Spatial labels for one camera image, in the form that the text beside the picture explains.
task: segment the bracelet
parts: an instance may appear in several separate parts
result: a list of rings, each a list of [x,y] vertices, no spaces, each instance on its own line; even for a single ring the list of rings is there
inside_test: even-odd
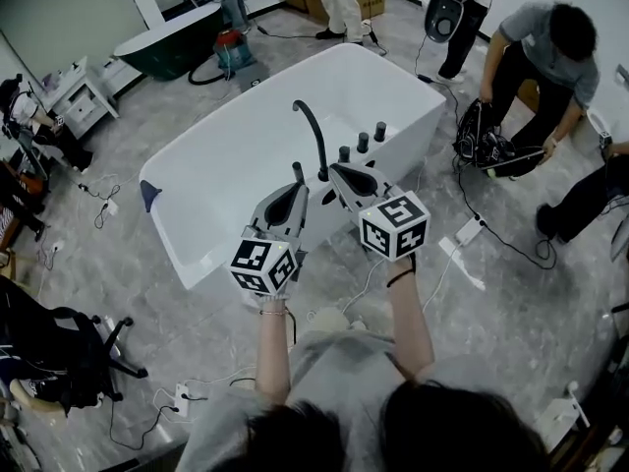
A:
[[[288,315],[288,308],[284,307],[284,311],[265,311],[259,310],[261,315],[275,315],[276,317],[283,317],[284,315]]]
[[[413,269],[406,269],[403,272],[400,272],[397,276],[393,276],[391,278],[391,280],[386,284],[386,288],[389,288],[393,283],[395,283],[398,279],[400,279],[402,276],[406,276],[408,273],[415,273],[415,271]]]

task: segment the gray t-shirt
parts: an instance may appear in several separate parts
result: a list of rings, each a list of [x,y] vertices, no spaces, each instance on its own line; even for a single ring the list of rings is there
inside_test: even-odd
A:
[[[381,470],[378,426],[383,404],[404,378],[392,361],[393,342],[369,332],[309,332],[290,354],[291,392],[287,405],[307,401],[334,412],[347,432],[346,470]],[[419,381],[494,391],[493,375],[475,356],[432,364]],[[247,421],[270,409],[257,392],[221,387],[205,404],[177,467],[203,472],[238,454],[247,438]]]
[[[573,61],[560,54],[550,40],[552,4],[528,3],[504,20],[500,33],[510,42],[522,41],[529,61],[552,82],[572,89],[574,99],[588,108],[599,86],[599,68],[594,57]]]

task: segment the hair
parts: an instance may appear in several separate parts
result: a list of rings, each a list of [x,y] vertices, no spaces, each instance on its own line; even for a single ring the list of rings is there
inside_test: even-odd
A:
[[[550,14],[550,40],[574,61],[584,61],[597,48],[597,29],[579,7],[556,4]]]
[[[244,451],[212,472],[340,472],[345,462],[338,418],[307,402],[277,406],[249,421]]]
[[[550,470],[540,436],[507,400],[434,382],[405,382],[392,393],[383,408],[380,445],[387,472]]]

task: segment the faucet knob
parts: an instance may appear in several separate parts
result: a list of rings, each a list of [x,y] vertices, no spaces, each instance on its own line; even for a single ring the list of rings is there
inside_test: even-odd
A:
[[[356,150],[360,153],[367,153],[370,149],[370,136],[362,132],[358,136],[358,145],[356,146]]]
[[[338,162],[350,162],[350,148],[340,147],[338,150]]]
[[[375,135],[373,135],[373,139],[377,142],[384,142],[384,133],[386,132],[386,123],[378,122],[375,125]]]

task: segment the black faucet spout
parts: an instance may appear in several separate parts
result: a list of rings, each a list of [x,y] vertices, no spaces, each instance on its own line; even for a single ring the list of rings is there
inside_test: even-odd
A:
[[[318,150],[318,161],[319,161],[319,170],[318,170],[318,179],[321,182],[327,182],[329,177],[327,175],[327,158],[325,155],[325,141],[323,140],[323,133],[321,132],[321,128],[316,121],[315,115],[310,110],[310,108],[301,100],[296,99],[293,101],[293,110],[297,112],[301,110],[304,112],[304,115],[308,119],[308,122],[313,128],[314,138],[316,139],[316,148]]]

